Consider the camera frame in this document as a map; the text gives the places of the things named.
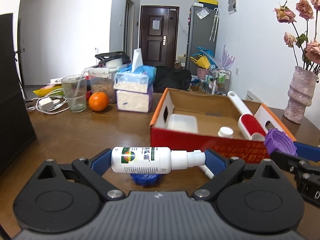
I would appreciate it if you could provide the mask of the white spray bottle green label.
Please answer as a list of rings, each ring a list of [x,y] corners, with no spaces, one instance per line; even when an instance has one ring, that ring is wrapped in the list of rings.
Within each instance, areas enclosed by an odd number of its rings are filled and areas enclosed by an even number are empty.
[[[111,153],[111,168],[117,173],[169,174],[202,166],[205,161],[201,150],[187,152],[168,147],[115,147]]]

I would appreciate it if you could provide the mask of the white bottle cap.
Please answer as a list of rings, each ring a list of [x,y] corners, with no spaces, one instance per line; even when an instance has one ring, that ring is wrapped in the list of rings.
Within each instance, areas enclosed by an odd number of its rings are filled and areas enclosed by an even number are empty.
[[[233,138],[233,135],[233,129],[227,126],[222,126],[218,131],[218,136],[222,138]]]

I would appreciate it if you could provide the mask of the purple bottle cap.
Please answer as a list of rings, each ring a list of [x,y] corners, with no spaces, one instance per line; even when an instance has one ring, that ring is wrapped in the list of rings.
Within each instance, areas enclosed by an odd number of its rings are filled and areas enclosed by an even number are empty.
[[[292,139],[285,132],[276,128],[270,129],[265,137],[264,145],[269,155],[273,152],[282,152],[288,155],[297,156],[297,148]]]

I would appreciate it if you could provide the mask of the white red lint brush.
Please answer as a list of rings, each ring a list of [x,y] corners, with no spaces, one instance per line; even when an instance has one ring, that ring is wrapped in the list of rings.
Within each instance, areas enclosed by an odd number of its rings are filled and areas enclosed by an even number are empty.
[[[227,97],[240,113],[238,128],[244,138],[246,140],[264,141],[266,132],[245,103],[234,91],[229,91]]]

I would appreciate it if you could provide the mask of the blue bottle cap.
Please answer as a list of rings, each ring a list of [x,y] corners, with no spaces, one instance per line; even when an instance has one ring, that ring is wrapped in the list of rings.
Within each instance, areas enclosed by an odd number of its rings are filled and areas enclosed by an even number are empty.
[[[148,187],[156,185],[161,179],[161,174],[130,174],[132,180],[140,186]]]

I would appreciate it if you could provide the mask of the white translucent plastic container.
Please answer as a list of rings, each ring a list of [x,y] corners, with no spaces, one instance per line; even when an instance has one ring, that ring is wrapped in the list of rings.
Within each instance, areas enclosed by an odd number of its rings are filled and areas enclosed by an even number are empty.
[[[197,118],[192,115],[172,114],[167,121],[167,129],[176,132],[197,134]]]

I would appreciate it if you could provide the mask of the green liquid spray bottle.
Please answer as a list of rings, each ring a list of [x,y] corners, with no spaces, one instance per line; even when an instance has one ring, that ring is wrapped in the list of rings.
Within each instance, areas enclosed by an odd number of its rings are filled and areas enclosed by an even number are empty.
[[[201,165],[199,166],[199,169],[211,180],[214,177],[213,172],[206,166]]]

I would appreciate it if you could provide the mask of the orange red cardboard box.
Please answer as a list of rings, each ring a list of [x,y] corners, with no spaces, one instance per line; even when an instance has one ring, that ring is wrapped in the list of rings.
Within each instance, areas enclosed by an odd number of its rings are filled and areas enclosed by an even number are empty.
[[[194,134],[168,130],[167,121],[172,114],[195,116],[199,132]],[[150,122],[150,144],[152,147],[186,151],[210,148],[226,158],[237,156],[252,164],[268,158],[263,142],[244,138],[238,128],[239,118],[240,113],[226,96],[167,88]],[[218,136],[222,126],[233,129],[233,138]]]

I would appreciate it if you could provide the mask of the pink ceramic vase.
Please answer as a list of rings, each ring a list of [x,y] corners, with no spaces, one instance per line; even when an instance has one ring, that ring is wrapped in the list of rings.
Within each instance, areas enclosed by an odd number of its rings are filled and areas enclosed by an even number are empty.
[[[287,92],[289,100],[284,110],[284,116],[295,124],[301,124],[306,107],[311,106],[316,87],[317,75],[300,66],[295,71]]]

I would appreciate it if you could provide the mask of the orange fruit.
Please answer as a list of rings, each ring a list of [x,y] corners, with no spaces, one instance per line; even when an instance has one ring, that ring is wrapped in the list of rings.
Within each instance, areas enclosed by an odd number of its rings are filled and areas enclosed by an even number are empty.
[[[108,107],[109,99],[104,92],[93,93],[88,101],[91,110],[95,112],[104,111]]]

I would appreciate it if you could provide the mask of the purple tissue pack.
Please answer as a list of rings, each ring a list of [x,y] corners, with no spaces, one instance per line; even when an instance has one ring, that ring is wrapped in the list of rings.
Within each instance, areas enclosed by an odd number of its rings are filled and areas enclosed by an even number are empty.
[[[146,94],[117,90],[117,109],[127,112],[149,113],[152,108],[153,86]]]

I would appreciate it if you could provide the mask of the black monitor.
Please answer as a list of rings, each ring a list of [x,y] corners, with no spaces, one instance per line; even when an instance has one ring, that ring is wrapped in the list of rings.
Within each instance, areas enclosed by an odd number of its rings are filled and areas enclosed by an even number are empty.
[[[1,173],[36,139],[20,90],[12,26],[13,14],[1,15]]]

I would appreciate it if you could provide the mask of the clear plastic cup with straw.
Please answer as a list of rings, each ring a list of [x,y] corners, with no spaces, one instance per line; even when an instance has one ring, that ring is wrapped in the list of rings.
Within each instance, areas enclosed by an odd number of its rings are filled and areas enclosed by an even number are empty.
[[[86,70],[87,69],[84,69],[81,74],[67,76],[61,80],[68,107],[73,113],[80,113],[84,111],[87,106]]]

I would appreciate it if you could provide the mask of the metal storage cart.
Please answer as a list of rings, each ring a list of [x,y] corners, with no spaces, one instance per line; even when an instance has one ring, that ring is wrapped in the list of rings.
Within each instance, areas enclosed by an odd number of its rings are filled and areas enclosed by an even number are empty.
[[[229,91],[232,72],[224,69],[211,69],[205,76],[206,94],[226,96]]]

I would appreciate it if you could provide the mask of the clear food container with lid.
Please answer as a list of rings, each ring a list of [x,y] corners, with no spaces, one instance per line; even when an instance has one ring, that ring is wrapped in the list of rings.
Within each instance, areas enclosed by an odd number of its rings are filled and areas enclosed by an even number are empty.
[[[88,68],[92,93],[103,92],[108,96],[109,103],[116,103],[114,76],[118,68]]]

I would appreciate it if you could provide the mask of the blue tissue pack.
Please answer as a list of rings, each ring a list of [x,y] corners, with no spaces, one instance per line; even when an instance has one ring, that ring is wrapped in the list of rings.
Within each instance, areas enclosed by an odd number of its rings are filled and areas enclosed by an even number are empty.
[[[113,88],[146,94],[154,83],[156,71],[156,67],[144,65],[142,50],[135,49],[132,63],[115,74]]]

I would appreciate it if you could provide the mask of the pink bucket with yellow items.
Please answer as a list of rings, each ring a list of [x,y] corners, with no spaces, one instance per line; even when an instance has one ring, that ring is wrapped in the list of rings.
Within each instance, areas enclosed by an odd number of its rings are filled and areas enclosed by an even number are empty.
[[[189,57],[189,59],[197,66],[197,76],[204,80],[206,75],[208,75],[211,66],[207,57],[196,54],[195,56]]]

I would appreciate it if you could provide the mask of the black folding chair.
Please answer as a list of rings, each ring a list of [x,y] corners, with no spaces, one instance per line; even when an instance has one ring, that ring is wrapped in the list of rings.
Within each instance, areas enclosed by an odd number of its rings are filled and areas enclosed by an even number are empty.
[[[190,70],[158,66],[156,67],[156,77],[153,83],[153,91],[155,93],[163,93],[166,88],[188,90],[190,83]]]

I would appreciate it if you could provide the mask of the black white kitchen appliance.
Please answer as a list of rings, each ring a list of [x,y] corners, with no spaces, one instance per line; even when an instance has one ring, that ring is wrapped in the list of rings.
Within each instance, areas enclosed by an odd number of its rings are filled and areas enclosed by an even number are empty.
[[[95,58],[99,60],[99,67],[116,68],[131,63],[130,57],[124,51],[101,53],[95,55]]]

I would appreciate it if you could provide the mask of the dried pink roses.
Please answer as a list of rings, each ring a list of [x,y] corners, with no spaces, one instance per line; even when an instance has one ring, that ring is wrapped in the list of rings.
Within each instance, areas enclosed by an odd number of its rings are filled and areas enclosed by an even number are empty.
[[[295,63],[319,76],[319,0],[299,0],[294,9],[285,2],[273,12],[278,23],[292,26],[283,40],[292,49]]]

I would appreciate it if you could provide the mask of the grey refrigerator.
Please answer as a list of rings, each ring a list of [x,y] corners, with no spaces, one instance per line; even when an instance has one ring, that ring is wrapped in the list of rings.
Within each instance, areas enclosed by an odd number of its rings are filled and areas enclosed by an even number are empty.
[[[214,16],[217,13],[217,9],[217,1],[212,1],[212,3],[194,3],[190,7],[185,67],[192,75],[197,74],[197,65],[190,59],[190,57],[200,52],[198,47],[211,50],[213,54],[215,53],[216,41],[214,40]]]

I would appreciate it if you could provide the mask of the dark brown entrance door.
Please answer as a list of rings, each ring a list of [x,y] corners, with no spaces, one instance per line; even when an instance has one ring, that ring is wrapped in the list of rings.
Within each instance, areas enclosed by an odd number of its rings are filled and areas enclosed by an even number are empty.
[[[154,67],[174,65],[178,18],[178,7],[141,6],[139,46],[145,65]]]

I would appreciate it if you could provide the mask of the white board leaning on wall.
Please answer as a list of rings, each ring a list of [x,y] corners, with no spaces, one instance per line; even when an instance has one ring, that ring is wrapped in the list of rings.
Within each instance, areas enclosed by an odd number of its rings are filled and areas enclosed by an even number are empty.
[[[245,99],[251,102],[263,103],[263,101],[250,90],[247,91]]]

